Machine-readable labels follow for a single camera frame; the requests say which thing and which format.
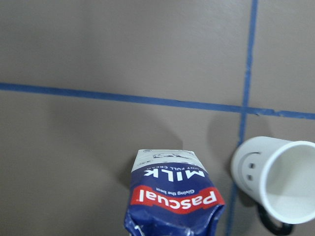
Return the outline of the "blue Pascual milk carton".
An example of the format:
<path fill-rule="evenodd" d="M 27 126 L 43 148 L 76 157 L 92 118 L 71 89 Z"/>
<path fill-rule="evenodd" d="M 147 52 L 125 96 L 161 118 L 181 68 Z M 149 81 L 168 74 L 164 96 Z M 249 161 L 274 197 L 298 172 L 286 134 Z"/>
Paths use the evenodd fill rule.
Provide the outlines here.
<path fill-rule="evenodd" d="M 194 152 L 141 149 L 124 226 L 131 236 L 214 236 L 225 202 Z"/>

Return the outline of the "white smiley face mug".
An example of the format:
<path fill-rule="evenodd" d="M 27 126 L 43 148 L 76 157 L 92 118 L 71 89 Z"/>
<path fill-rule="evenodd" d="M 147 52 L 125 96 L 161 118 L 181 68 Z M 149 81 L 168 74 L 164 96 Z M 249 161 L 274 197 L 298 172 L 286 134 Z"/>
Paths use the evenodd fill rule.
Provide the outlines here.
<path fill-rule="evenodd" d="M 243 142 L 231 160 L 237 186 L 257 205 L 264 227 L 288 236 L 297 224 L 315 218 L 315 145 L 254 137 Z"/>

